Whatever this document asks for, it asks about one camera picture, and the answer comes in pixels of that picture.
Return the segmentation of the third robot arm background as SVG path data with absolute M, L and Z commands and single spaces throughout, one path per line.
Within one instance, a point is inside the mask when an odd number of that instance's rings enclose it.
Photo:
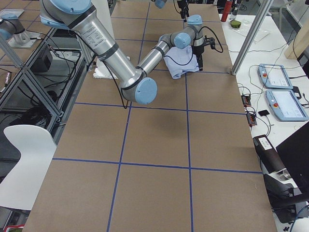
M 0 17 L 0 35 L 13 48 L 31 48 L 41 38 L 40 33 L 26 30 L 14 14 Z

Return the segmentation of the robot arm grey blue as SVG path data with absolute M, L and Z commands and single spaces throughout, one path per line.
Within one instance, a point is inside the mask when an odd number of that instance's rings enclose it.
M 215 48 L 215 39 L 203 36 L 199 15 L 188 17 L 187 26 L 179 32 L 162 35 L 149 54 L 134 66 L 119 45 L 97 18 L 97 9 L 89 0 L 42 0 L 41 22 L 47 26 L 69 29 L 79 35 L 98 59 L 117 76 L 122 96 L 132 102 L 149 104 L 157 94 L 155 80 L 147 77 L 164 55 L 172 48 L 191 45 L 198 67 L 203 67 L 204 47 Z
M 162 9 L 167 2 L 166 0 L 151 0 L 151 1 L 159 9 Z M 189 17 L 189 2 L 187 0 L 174 0 L 173 5 L 176 12 L 181 16 L 181 19 L 184 22 L 186 22 L 187 18 Z

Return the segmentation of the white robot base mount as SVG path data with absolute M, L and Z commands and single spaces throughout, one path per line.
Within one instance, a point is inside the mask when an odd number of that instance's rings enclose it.
M 106 65 L 96 57 L 96 67 L 93 73 L 96 79 L 112 79 L 111 73 L 108 71 Z

